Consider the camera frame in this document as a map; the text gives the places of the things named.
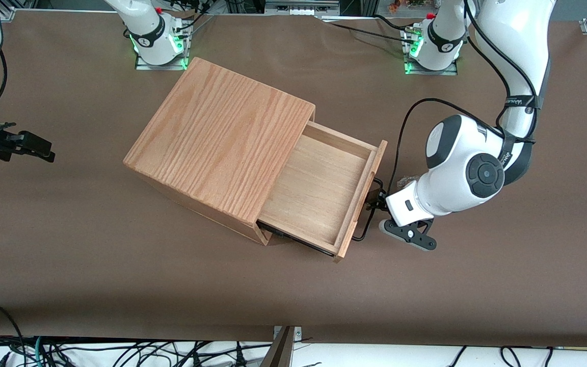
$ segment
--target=wooden drawer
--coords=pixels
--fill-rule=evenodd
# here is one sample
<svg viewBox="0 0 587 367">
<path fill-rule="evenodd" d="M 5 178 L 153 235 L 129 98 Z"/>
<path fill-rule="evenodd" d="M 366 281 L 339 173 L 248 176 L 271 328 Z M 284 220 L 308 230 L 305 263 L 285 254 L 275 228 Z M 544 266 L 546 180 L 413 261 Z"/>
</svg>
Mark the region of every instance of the wooden drawer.
<svg viewBox="0 0 587 367">
<path fill-rule="evenodd" d="M 385 147 L 308 122 L 259 222 L 341 260 Z"/>
<path fill-rule="evenodd" d="M 386 142 L 323 127 L 316 107 L 194 58 L 124 164 L 238 234 L 286 235 L 345 256 Z"/>
</svg>

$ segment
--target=wood grain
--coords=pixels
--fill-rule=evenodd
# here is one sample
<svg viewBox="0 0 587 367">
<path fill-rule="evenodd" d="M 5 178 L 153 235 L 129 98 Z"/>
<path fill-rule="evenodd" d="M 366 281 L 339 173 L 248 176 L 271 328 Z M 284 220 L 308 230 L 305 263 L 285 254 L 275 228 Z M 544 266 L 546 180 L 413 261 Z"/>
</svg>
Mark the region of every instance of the wood grain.
<svg viewBox="0 0 587 367">
<path fill-rule="evenodd" d="M 357 227 L 357 221 L 359 220 L 359 212 L 361 212 L 368 195 L 370 185 L 375 178 L 377 169 L 380 167 L 380 161 L 384 155 L 384 149 L 386 149 L 386 140 L 382 140 L 379 148 L 376 151 L 372 151 L 366 163 L 366 170 L 364 170 L 361 178 L 359 179 L 359 185 L 355 191 L 355 196 L 352 197 L 350 202 L 350 208 L 348 213 L 345 215 L 344 222 L 341 226 L 341 231 L 336 239 L 335 247 L 338 248 L 336 256 L 334 258 L 335 263 L 338 263 L 345 257 L 345 253 L 348 251 L 350 241 L 352 241 L 352 234 L 355 232 Z"/>
<path fill-rule="evenodd" d="M 255 242 L 266 245 L 271 238 L 271 233 L 262 232 L 262 230 L 257 227 L 256 223 L 253 223 L 253 225 L 245 225 L 244 223 L 237 221 L 235 218 L 227 214 L 215 211 L 215 209 L 212 207 L 205 206 L 201 202 L 187 197 L 187 195 L 181 195 L 181 193 L 179 193 L 177 190 L 174 190 L 174 188 L 163 185 L 152 178 L 144 176 L 143 174 L 140 174 L 140 177 L 144 181 L 147 181 L 151 186 L 156 188 L 156 190 L 160 191 L 161 194 L 170 198 L 174 202 L 177 202 L 178 204 L 187 207 L 191 211 L 196 212 L 214 222 L 217 222 L 224 227 L 230 228 L 238 234 L 244 235 L 245 237 L 248 237 Z"/>
<path fill-rule="evenodd" d="M 376 152 L 374 146 L 309 122 L 259 220 L 338 253 L 354 232 L 350 221 L 361 208 L 356 200 L 367 177 L 377 170 Z"/>
<path fill-rule="evenodd" d="M 124 164 L 211 207 L 210 219 L 253 227 L 313 112 L 305 100 L 194 58 Z"/>
</svg>

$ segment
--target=black cable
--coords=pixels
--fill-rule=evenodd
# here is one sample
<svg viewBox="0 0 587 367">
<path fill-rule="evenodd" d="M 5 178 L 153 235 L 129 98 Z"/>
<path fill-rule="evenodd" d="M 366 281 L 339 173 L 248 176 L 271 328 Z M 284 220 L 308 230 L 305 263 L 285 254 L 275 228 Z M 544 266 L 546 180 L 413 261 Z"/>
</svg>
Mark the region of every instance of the black cable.
<svg viewBox="0 0 587 367">
<path fill-rule="evenodd" d="M 49 367 L 57 367 L 56 361 L 54 360 L 54 357 L 51 355 L 51 346 L 49 346 L 49 352 L 44 350 L 44 347 L 41 347 L 40 354 L 42 355 L 43 360 L 42 365 L 49 365 Z"/>
<path fill-rule="evenodd" d="M 2 77 L 2 85 L 0 86 L 0 98 L 6 89 L 6 82 L 8 81 L 8 65 L 6 64 L 6 58 L 4 56 L 3 49 L 0 51 L 0 59 L 2 59 L 2 69 L 4 76 Z"/>
<path fill-rule="evenodd" d="M 382 21 L 384 21 L 384 23 L 386 23 L 386 25 L 388 25 L 391 28 L 394 28 L 395 30 L 399 30 L 399 31 L 403 31 L 403 30 L 405 30 L 405 28 L 411 27 L 412 25 L 414 25 L 413 23 L 407 24 L 407 25 L 395 25 L 395 24 L 391 23 L 389 21 L 389 19 L 384 18 L 384 16 L 381 16 L 380 14 L 373 15 L 373 18 L 381 19 Z"/>
<path fill-rule="evenodd" d="M 189 23 L 188 25 L 186 25 L 184 27 L 176 28 L 175 31 L 176 32 L 179 32 L 179 31 L 182 31 L 182 30 L 186 30 L 189 27 L 192 27 L 194 25 L 194 23 L 196 23 L 196 21 L 198 19 L 200 19 L 203 15 L 205 15 L 205 12 L 201 12 L 201 14 L 198 14 L 198 16 L 196 18 L 194 18 L 194 20 L 191 23 Z"/>
<path fill-rule="evenodd" d="M 509 363 L 508 360 L 506 360 L 506 357 L 504 357 L 504 351 L 506 349 L 508 349 L 510 351 L 510 353 L 513 355 L 513 358 L 515 359 L 515 363 L 517 363 L 517 365 L 512 365 L 511 363 Z M 518 359 L 518 356 L 515 354 L 515 352 L 513 351 L 513 349 L 511 347 L 499 348 L 499 356 L 501 357 L 501 360 L 503 360 L 504 363 L 506 363 L 506 365 L 508 365 L 508 367 L 522 367 L 522 365 L 520 364 L 520 360 Z"/>
<path fill-rule="evenodd" d="M 134 348 L 133 346 L 125 346 L 125 347 L 109 347 L 109 348 L 83 348 L 83 347 L 68 347 L 62 348 L 61 351 L 89 351 L 89 352 L 103 352 L 103 351 L 113 351 L 115 349 L 128 349 Z"/>
<path fill-rule="evenodd" d="M 257 344 L 256 346 L 247 346 L 247 347 L 241 347 L 242 350 L 246 350 L 246 349 L 255 349 L 255 348 L 267 348 L 270 347 L 271 344 Z M 221 357 L 222 355 L 228 355 L 229 357 L 232 358 L 232 356 L 230 355 L 230 353 L 235 352 L 236 349 L 229 349 L 227 351 L 222 351 L 222 352 L 218 352 L 218 353 L 199 353 L 200 357 L 209 357 L 206 358 L 205 360 L 200 361 L 198 364 L 194 364 L 192 367 L 201 367 L 201 365 L 203 365 L 203 363 L 207 362 L 208 360 L 211 360 L 212 358 L 217 358 L 217 357 Z"/>
<path fill-rule="evenodd" d="M 387 36 L 387 35 L 380 35 L 380 33 L 373 33 L 373 32 L 369 32 L 369 31 L 359 30 L 357 28 L 352 28 L 347 25 L 341 25 L 341 24 L 336 24 L 336 23 L 330 23 L 330 24 L 334 25 L 336 27 L 339 27 L 339 28 L 345 28 L 346 30 L 361 32 L 361 33 L 365 33 L 367 35 L 371 35 L 371 36 L 375 36 L 375 37 L 382 37 L 383 39 L 392 39 L 392 40 L 396 40 L 398 42 L 404 42 L 404 43 L 408 43 L 408 44 L 414 43 L 413 40 L 401 39 L 398 37 L 391 37 L 391 36 Z"/>
<path fill-rule="evenodd" d="M 395 172 L 398 168 L 398 160 L 400 158 L 400 145 L 403 140 L 403 132 L 405 132 L 405 126 L 407 125 L 407 121 L 408 121 L 409 116 L 412 113 L 412 111 L 414 111 L 414 109 L 419 104 L 424 103 L 424 102 L 438 102 L 438 103 L 442 103 L 446 106 L 452 107 L 453 109 L 455 109 L 455 110 L 461 112 L 462 114 L 468 116 L 469 118 L 475 120 L 481 126 L 486 127 L 493 134 L 497 135 L 498 137 L 503 138 L 503 134 L 501 132 L 498 132 L 494 128 L 491 128 L 491 126 L 489 126 L 487 123 L 484 123 L 484 121 L 482 121 L 482 119 L 478 118 L 474 114 L 471 114 L 470 112 L 466 111 L 465 109 L 462 109 L 461 107 L 457 106 L 456 104 L 454 104 L 452 102 L 448 102 L 447 100 L 443 100 L 440 98 L 423 98 L 421 100 L 418 100 L 416 103 L 414 103 L 409 108 L 409 111 L 407 111 L 407 114 L 405 115 L 405 119 L 403 120 L 403 124 L 400 127 L 400 135 L 398 136 L 398 145 L 396 146 L 396 149 L 395 149 L 395 160 L 393 161 L 393 172 L 391 172 L 391 179 L 389 181 L 389 186 L 386 190 L 387 195 L 391 195 L 391 187 L 393 186 L 393 180 L 395 179 Z"/>
<path fill-rule="evenodd" d="M 554 348 L 547 347 L 549 349 L 549 353 L 547 353 L 547 359 L 545 359 L 545 367 L 549 366 L 549 361 L 552 359 L 552 355 L 554 354 Z"/>
<path fill-rule="evenodd" d="M 51 344 L 51 346 L 54 347 L 54 349 L 56 350 L 56 354 L 58 355 L 58 357 L 60 357 L 63 360 L 63 364 L 65 367 L 75 367 L 74 364 L 72 364 L 72 361 L 69 359 L 69 357 L 67 357 L 67 355 L 61 351 L 60 347 L 56 344 Z"/>
<path fill-rule="evenodd" d="M 491 39 L 489 39 L 489 37 L 486 35 L 486 33 L 484 33 L 482 31 L 482 28 L 479 27 L 479 23 L 477 23 L 477 21 L 475 20 L 475 17 L 472 15 L 472 12 L 470 11 L 470 6 L 468 6 L 468 2 L 464 2 L 465 6 L 466 6 L 466 13 L 468 13 L 468 16 L 470 17 L 470 21 L 472 22 L 473 27 L 475 27 L 475 30 L 477 31 L 477 33 L 479 33 L 480 36 L 482 36 L 482 39 L 501 57 L 504 59 L 504 61 L 508 62 L 509 65 L 511 65 L 513 67 L 513 69 L 515 69 L 515 71 L 517 71 L 520 76 L 522 76 L 522 78 L 524 79 L 524 81 L 527 83 L 527 85 L 529 86 L 529 89 L 531 90 L 531 94 L 532 95 L 536 95 L 536 89 L 533 86 L 533 83 L 531 83 L 531 79 L 529 79 L 529 77 L 527 76 L 526 72 L 524 72 L 524 70 L 520 69 L 520 67 L 518 66 L 517 63 L 515 63 L 513 60 L 511 60 L 508 56 L 506 56 L 506 54 L 504 54 L 499 48 L 498 46 L 495 46 L 495 44 L 491 41 Z"/>
<path fill-rule="evenodd" d="M 2 55 L 2 62 L 5 65 L 5 61 L 3 59 L 3 53 Z M 28 364 L 28 360 L 26 359 L 28 356 L 26 356 L 26 350 L 24 349 L 24 339 L 21 336 L 21 331 L 19 330 L 19 326 L 17 325 L 17 323 L 15 322 L 15 320 L 12 318 L 12 316 L 9 314 L 8 311 L 6 311 L 6 309 L 4 309 L 4 307 L 0 306 L 0 312 L 3 313 L 4 316 L 6 316 L 7 319 L 9 319 L 10 323 L 12 324 L 12 327 L 15 328 L 15 332 L 17 333 L 17 337 L 19 339 L 19 343 L 21 344 L 21 348 L 24 351 L 24 365 L 26 366 Z"/>
<path fill-rule="evenodd" d="M 373 178 L 373 182 L 375 182 L 376 184 L 378 184 L 380 186 L 380 190 L 384 190 L 384 182 L 382 182 L 381 179 L 374 177 Z M 361 233 L 360 237 L 355 237 L 354 235 L 352 236 L 352 240 L 355 242 L 361 242 L 366 238 L 366 232 L 368 232 L 368 227 L 370 226 L 370 222 L 373 220 L 373 216 L 375 215 L 375 210 L 376 208 L 373 207 L 370 210 L 370 214 L 368 214 L 368 219 L 366 220 L 366 225 L 364 226 L 364 231 Z"/>
<path fill-rule="evenodd" d="M 185 363 L 187 363 L 187 360 L 189 360 L 189 358 L 191 358 L 191 356 L 194 355 L 194 353 L 196 353 L 199 349 L 203 348 L 204 346 L 207 346 L 208 344 L 210 344 L 211 342 L 201 342 L 201 344 L 198 344 L 198 342 L 196 342 L 194 344 L 194 348 L 192 348 L 192 350 L 189 351 L 189 353 L 187 353 L 186 356 L 184 356 L 184 358 L 176 363 L 175 367 L 182 367 Z"/>
<path fill-rule="evenodd" d="M 479 23 L 477 23 L 477 21 L 475 20 L 475 17 L 472 15 L 472 12 L 470 10 L 470 6 L 468 5 L 468 2 L 464 2 L 464 4 L 465 4 L 465 8 L 466 8 L 466 14 L 468 14 L 468 16 L 470 17 L 470 21 L 472 22 L 473 27 L 475 27 L 475 30 L 479 33 L 479 35 L 482 37 L 482 39 L 489 45 L 489 47 L 491 47 L 491 49 L 493 49 L 501 58 L 503 58 L 504 61 L 506 61 L 509 65 L 511 65 L 513 67 L 513 69 L 515 69 L 515 71 L 517 71 L 520 74 L 520 76 L 522 76 L 524 81 L 527 83 L 527 86 L 529 86 L 529 90 L 531 91 L 531 95 L 538 97 L 538 94 L 536 93 L 536 88 L 533 86 L 533 83 L 531 82 L 531 79 L 529 79 L 529 76 L 527 76 L 526 72 L 524 72 L 524 70 L 522 70 L 517 65 L 517 63 L 515 63 L 513 60 L 511 60 L 497 46 L 495 46 L 495 44 L 493 44 L 493 42 L 491 41 L 491 39 L 489 39 L 489 37 L 486 35 L 486 33 L 484 33 L 482 31 L 482 28 L 479 27 Z M 483 55 L 477 49 L 475 49 L 475 51 L 477 51 L 478 54 Z M 510 90 L 508 88 L 508 83 L 507 83 L 506 79 L 504 79 L 504 77 L 501 75 L 499 70 L 496 67 L 494 67 L 494 65 L 492 65 L 491 60 L 489 60 L 488 58 L 484 58 L 484 60 L 486 60 L 493 67 L 493 69 L 496 71 L 497 75 L 502 79 L 502 82 L 504 83 L 506 90 L 507 90 L 507 97 L 509 97 Z M 499 118 L 501 118 L 501 115 L 504 114 L 505 109 L 506 109 L 506 107 L 504 107 L 504 110 L 502 112 L 500 112 L 498 119 L 495 122 L 497 126 L 499 126 Z M 536 130 L 536 123 L 537 122 L 538 122 L 538 109 L 533 109 L 533 116 L 531 119 L 531 127 L 529 128 L 529 132 L 526 135 L 526 137 L 531 137 L 531 135 L 533 135 L 534 130 Z"/>
<path fill-rule="evenodd" d="M 508 351 L 510 351 L 510 353 L 513 355 L 513 359 L 515 360 L 515 363 L 517 365 L 512 365 L 504 356 L 504 351 L 508 349 Z M 549 367 L 549 361 L 552 360 L 552 355 L 554 355 L 554 348 L 552 347 L 547 347 L 547 349 L 549 350 L 549 352 L 547 353 L 547 358 L 545 358 L 545 364 L 543 365 L 543 367 Z M 515 354 L 515 351 L 513 351 L 513 348 L 505 346 L 502 348 L 499 348 L 499 356 L 501 357 L 501 360 L 504 361 L 504 363 L 506 363 L 506 365 L 508 365 L 508 367 L 522 367 L 522 365 L 520 364 L 520 360 L 518 359 L 518 356 Z"/>
<path fill-rule="evenodd" d="M 119 363 L 119 361 L 121 361 L 121 358 L 123 358 L 124 355 L 126 355 L 126 353 L 130 352 L 131 349 L 133 349 L 133 348 L 138 348 L 139 349 L 140 344 L 141 344 L 141 342 L 135 343 L 134 346 L 128 348 L 126 351 L 124 351 L 124 353 L 121 353 L 121 355 L 119 357 L 117 357 L 117 360 L 115 360 L 115 362 L 112 364 L 112 367 L 116 367 L 117 363 Z"/>
<path fill-rule="evenodd" d="M 151 357 L 151 355 L 156 355 L 157 351 L 159 351 L 160 349 L 164 348 L 165 346 L 171 344 L 171 342 L 166 342 L 165 344 L 162 344 L 161 346 L 153 349 L 153 351 L 147 355 L 144 355 L 144 359 L 142 359 L 142 355 L 140 355 L 140 358 L 137 360 L 137 367 L 139 367 L 142 362 L 144 362 L 145 360 L 147 360 L 149 357 Z"/>
<path fill-rule="evenodd" d="M 236 353 L 237 353 L 237 358 L 235 359 L 235 367 L 246 367 L 247 361 L 246 358 L 244 358 L 244 353 L 242 352 L 242 345 L 239 344 L 239 342 L 237 342 L 237 348 L 236 349 Z"/>
<path fill-rule="evenodd" d="M 461 347 L 461 350 L 459 350 L 459 352 L 457 353 L 457 356 L 452 361 L 452 363 L 450 365 L 448 365 L 448 367 L 455 367 L 455 365 L 457 365 L 457 362 L 459 362 L 459 358 L 461 358 L 461 355 L 463 355 L 463 352 L 466 350 L 467 347 L 468 346 Z"/>
</svg>

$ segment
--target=cable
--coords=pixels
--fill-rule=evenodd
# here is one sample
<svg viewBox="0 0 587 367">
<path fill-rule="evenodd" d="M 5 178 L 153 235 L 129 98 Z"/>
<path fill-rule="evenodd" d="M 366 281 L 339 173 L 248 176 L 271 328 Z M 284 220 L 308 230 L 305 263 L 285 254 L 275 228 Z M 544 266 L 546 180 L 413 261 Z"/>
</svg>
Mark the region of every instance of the cable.
<svg viewBox="0 0 587 367">
<path fill-rule="evenodd" d="M 153 351 L 147 355 L 144 355 L 144 359 L 142 359 L 142 355 L 140 355 L 140 358 L 137 360 L 137 366 L 139 367 L 139 365 L 142 364 L 142 362 L 144 362 L 145 360 L 147 360 L 149 357 L 151 357 L 151 355 L 155 355 L 157 351 L 159 351 L 160 349 L 164 348 L 165 346 L 167 346 L 168 344 L 171 344 L 171 342 L 166 342 L 165 344 L 162 344 L 161 346 L 153 349 Z"/>
<path fill-rule="evenodd" d="M 371 35 L 371 36 L 375 36 L 375 37 L 382 37 L 383 39 L 392 39 L 392 40 L 396 40 L 398 42 L 404 42 L 404 43 L 408 43 L 408 44 L 414 43 L 413 40 L 401 39 L 401 38 L 398 38 L 398 37 L 391 37 L 391 36 L 387 36 L 387 35 L 380 35 L 379 33 L 373 33 L 373 32 L 369 32 L 369 31 L 359 30 L 357 28 L 352 28 L 352 27 L 349 27 L 347 25 L 341 25 L 341 24 L 336 24 L 336 23 L 330 23 L 330 24 L 333 25 L 333 26 L 335 26 L 335 27 L 345 28 L 346 30 L 361 32 L 361 33 L 365 33 L 367 35 Z"/>
<path fill-rule="evenodd" d="M 192 34 L 191 34 L 191 35 L 192 35 L 192 36 L 193 36 L 193 35 L 195 35 L 195 34 L 196 34 L 196 32 L 200 31 L 200 30 L 201 30 L 201 28 L 205 27 L 205 24 L 207 24 L 207 23 L 208 23 L 208 21 L 210 21 L 210 20 L 214 19 L 214 18 L 215 18 L 215 16 L 216 16 L 216 15 L 214 15 L 214 14 L 210 15 L 210 17 L 209 17 L 208 19 L 206 19 L 206 20 L 203 22 L 203 24 L 199 25 L 199 26 L 198 26 L 198 27 L 197 27 L 195 30 L 193 30 L 193 31 L 192 31 Z"/>
<path fill-rule="evenodd" d="M 506 359 L 506 357 L 504 357 L 504 351 L 506 349 L 508 349 L 510 351 L 510 353 L 513 355 L 513 359 L 515 360 L 515 363 L 517 365 L 512 365 L 511 363 L 509 363 L 509 361 Z M 547 358 L 545 359 L 545 364 L 543 365 L 543 367 L 549 367 L 549 361 L 552 359 L 552 355 L 554 355 L 554 348 L 547 347 L 547 349 L 549 350 L 549 352 L 547 353 Z M 515 354 L 515 351 L 513 351 L 513 348 L 511 348 L 511 347 L 505 346 L 505 347 L 499 348 L 499 356 L 501 357 L 501 360 L 503 360 L 504 363 L 506 363 L 506 365 L 508 365 L 508 367 L 522 367 L 522 365 L 520 364 L 520 360 L 518 359 L 518 355 Z"/>
<path fill-rule="evenodd" d="M 414 25 L 414 23 L 407 24 L 407 25 L 395 25 L 395 24 L 391 23 L 389 21 L 389 19 L 384 18 L 384 16 L 381 16 L 380 14 L 373 15 L 373 18 L 381 19 L 382 21 L 384 21 L 384 23 L 386 23 L 386 25 L 388 25 L 389 27 L 394 28 L 396 30 L 399 30 L 399 31 L 403 31 L 403 30 L 405 30 L 405 28 L 411 27 L 412 25 Z"/>
<path fill-rule="evenodd" d="M 486 35 L 486 33 L 484 33 L 482 31 L 482 28 L 479 27 L 479 23 L 477 23 L 477 21 L 475 20 L 475 17 L 472 15 L 472 12 L 470 10 L 470 5 L 468 5 L 468 2 L 464 2 L 464 4 L 465 4 L 465 9 L 466 9 L 466 14 L 468 14 L 468 16 L 470 17 L 470 21 L 471 21 L 473 27 L 475 27 L 475 30 L 479 33 L 479 35 L 482 37 L 482 39 L 489 45 L 489 47 L 491 47 L 491 49 L 493 49 L 501 58 L 503 58 L 504 61 L 506 61 L 509 65 L 511 65 L 513 67 L 513 69 L 515 69 L 515 71 L 517 71 L 520 74 L 520 76 L 522 76 L 524 81 L 529 86 L 529 90 L 531 91 L 531 95 L 537 96 L 538 94 L 536 93 L 536 88 L 533 86 L 533 83 L 531 82 L 531 79 L 529 79 L 529 77 L 527 76 L 526 72 L 524 72 L 524 70 L 522 70 L 517 65 L 517 63 L 515 63 L 513 60 L 511 60 L 497 46 L 495 46 L 495 44 L 493 44 L 493 42 L 491 41 L 491 39 L 489 39 L 489 37 Z M 473 44 L 472 40 L 470 39 L 470 36 L 468 36 L 468 42 L 470 42 L 470 44 Z M 475 47 L 475 51 L 480 56 L 482 56 L 484 58 L 484 60 L 486 60 L 487 63 L 489 63 L 489 65 L 492 66 L 493 70 L 495 70 L 496 74 L 500 77 L 500 79 L 504 83 L 504 86 L 506 88 L 507 97 L 510 97 L 510 89 L 509 89 L 508 82 L 506 81 L 506 79 L 504 79 L 501 72 L 499 72 L 497 67 L 495 67 L 495 65 L 493 65 L 492 61 L 489 58 L 486 58 L 485 56 L 483 56 L 482 52 L 479 49 L 477 49 L 476 47 Z M 507 109 L 507 107 L 505 106 L 502 109 L 502 111 L 499 112 L 498 118 L 495 121 L 496 126 L 499 127 L 499 119 L 502 117 L 502 115 L 504 114 L 506 109 Z M 526 137 L 531 137 L 531 135 L 533 135 L 534 130 L 536 130 L 536 123 L 538 122 L 538 111 L 539 111 L 538 109 L 533 109 L 533 116 L 531 119 L 531 127 L 529 128 L 529 132 L 527 133 Z"/>
<path fill-rule="evenodd" d="M 192 350 L 189 351 L 189 353 L 187 353 L 186 356 L 184 356 L 184 358 L 176 363 L 175 367 L 182 367 L 185 363 L 187 363 L 187 360 L 189 360 L 189 358 L 191 358 L 191 356 L 194 355 L 194 353 L 196 353 L 199 349 L 203 348 L 204 346 L 207 346 L 208 344 L 210 344 L 211 342 L 201 342 L 200 345 L 197 345 L 198 342 L 196 342 L 194 344 L 194 348 L 192 348 Z"/>
<path fill-rule="evenodd" d="M 384 182 L 381 179 L 374 177 L 373 182 L 380 186 L 380 190 L 384 190 Z M 375 207 L 373 206 L 370 210 L 370 214 L 368 215 L 368 219 L 366 220 L 366 225 L 364 226 L 364 231 L 361 233 L 360 237 L 352 236 L 352 240 L 355 242 L 361 242 L 366 238 L 366 232 L 368 232 L 368 227 L 370 226 L 370 222 L 373 220 L 373 216 L 375 215 Z"/>
<path fill-rule="evenodd" d="M 398 136 L 398 145 L 396 146 L 395 149 L 395 160 L 393 161 L 393 172 L 391 172 L 391 179 L 389 181 L 389 186 L 386 190 L 387 195 L 391 195 L 391 187 L 393 186 L 393 180 L 395 179 L 395 172 L 398 168 L 398 160 L 400 158 L 400 145 L 401 142 L 403 140 L 403 133 L 405 132 L 405 126 L 407 125 L 407 121 L 409 119 L 410 114 L 412 113 L 412 111 L 421 103 L 424 102 L 438 102 L 438 103 L 442 103 L 446 106 L 452 107 L 453 109 L 461 112 L 462 114 L 468 116 L 469 118 L 475 120 L 477 123 L 479 123 L 481 126 L 486 127 L 490 132 L 492 132 L 493 134 L 497 135 L 498 137 L 503 138 L 503 134 L 501 132 L 498 132 L 497 130 L 495 130 L 494 128 L 492 128 L 491 126 L 489 126 L 487 123 L 484 123 L 484 121 L 482 121 L 482 119 L 478 118 L 477 116 L 471 114 L 470 112 L 466 111 L 465 109 L 462 109 L 461 107 L 457 106 L 456 104 L 452 103 L 452 102 L 448 102 L 447 100 L 443 100 L 440 98 L 423 98 L 421 100 L 418 100 L 416 103 L 414 103 L 410 108 L 409 111 L 407 111 L 407 114 L 405 115 L 405 119 L 403 120 L 403 124 L 400 127 L 400 135 Z"/>
<path fill-rule="evenodd" d="M 508 360 L 506 360 L 506 357 L 504 357 L 504 350 L 505 349 L 508 349 L 510 351 L 510 353 L 513 355 L 513 358 L 515 359 L 515 363 L 517 363 L 517 365 L 512 365 L 511 363 L 509 363 Z M 503 360 L 504 363 L 506 363 L 506 365 L 508 365 L 508 367 L 522 367 L 522 365 L 520 364 L 520 360 L 518 359 L 518 356 L 515 354 L 515 352 L 513 351 L 513 349 L 511 347 L 499 348 L 499 356 L 501 357 L 501 360 Z"/>
<path fill-rule="evenodd" d="M 47 352 L 46 350 L 44 350 L 44 346 L 40 345 L 40 355 L 42 355 L 42 360 L 46 360 L 47 365 L 49 365 L 49 367 L 57 367 L 56 364 L 61 364 L 60 362 L 56 362 L 54 360 L 54 356 L 53 356 L 53 352 L 51 352 L 51 346 L 49 346 L 49 352 Z"/>
<path fill-rule="evenodd" d="M 271 346 L 271 344 L 258 344 L 256 346 L 247 346 L 247 347 L 240 346 L 240 349 L 241 350 L 246 350 L 246 349 L 254 349 L 254 348 L 267 348 L 267 347 L 270 347 L 270 346 Z M 199 353 L 198 355 L 200 357 L 208 357 L 209 356 L 209 358 L 206 358 L 205 360 L 202 360 L 202 361 L 194 364 L 192 367 L 201 367 L 201 365 L 203 365 L 203 363 L 207 362 L 208 360 L 211 360 L 212 358 L 221 357 L 222 355 L 230 355 L 230 353 L 235 352 L 235 351 L 237 351 L 236 348 L 235 349 L 230 349 L 228 351 L 222 351 L 222 352 L 219 352 L 219 353 L 209 353 L 209 354 L 207 354 L 207 353 Z"/>
<path fill-rule="evenodd" d="M 549 353 L 547 353 L 547 359 L 545 359 L 545 367 L 549 366 L 549 361 L 552 359 L 552 355 L 554 354 L 554 348 L 547 347 L 549 349 Z"/>
<path fill-rule="evenodd" d="M 194 23 L 196 23 L 196 21 L 198 19 L 200 19 L 203 15 L 205 15 L 205 12 L 201 12 L 201 14 L 198 14 L 198 16 L 196 18 L 194 18 L 194 20 L 191 23 L 187 24 L 184 27 L 176 28 L 175 31 L 176 32 L 179 32 L 179 31 L 182 31 L 182 30 L 186 30 L 189 27 L 192 27 L 194 25 Z"/>
<path fill-rule="evenodd" d="M 6 65 L 6 58 L 4 57 L 4 51 L 0 51 L 0 59 L 2 59 L 2 69 L 4 76 L 2 77 L 2 85 L 0 86 L 0 98 L 6 89 L 6 82 L 8 81 L 8 65 Z"/>
<path fill-rule="evenodd" d="M 38 367 L 43 367 L 42 360 L 40 360 L 40 337 L 35 339 L 35 361 L 38 364 Z"/>
<path fill-rule="evenodd" d="M 468 346 L 461 347 L 461 350 L 457 353 L 457 356 L 452 361 L 452 363 L 448 365 L 448 367 L 455 367 L 455 365 L 457 365 L 457 362 L 459 362 L 459 358 L 461 358 L 461 355 L 463 355 L 463 352 L 466 350 L 467 347 Z"/>
<path fill-rule="evenodd" d="M 21 331 L 19 330 L 19 326 L 17 325 L 15 320 L 12 318 L 12 316 L 9 314 L 9 312 L 6 311 L 6 309 L 4 309 L 4 307 L 0 306 L 0 312 L 3 313 L 7 319 L 9 319 L 10 323 L 12 324 L 12 327 L 15 328 L 15 332 L 17 333 L 17 337 L 19 338 L 19 343 L 21 344 L 21 348 L 22 348 L 22 350 L 24 350 L 24 340 L 23 340 L 23 337 L 21 336 Z M 26 359 L 27 357 L 28 356 L 26 356 L 26 352 L 24 351 L 24 365 L 25 366 L 28 365 L 28 360 Z"/>
<path fill-rule="evenodd" d="M 128 348 L 126 351 L 124 351 L 124 353 L 121 353 L 121 355 L 119 355 L 119 357 L 117 357 L 117 360 L 115 360 L 115 362 L 112 364 L 112 367 L 116 367 L 117 363 L 119 363 L 119 361 L 121 361 L 121 358 L 123 358 L 124 355 L 126 355 L 126 353 L 130 352 L 131 349 L 133 349 L 133 348 L 138 348 L 139 349 L 140 344 L 141 344 L 141 342 L 135 343 L 134 346 Z"/>
</svg>

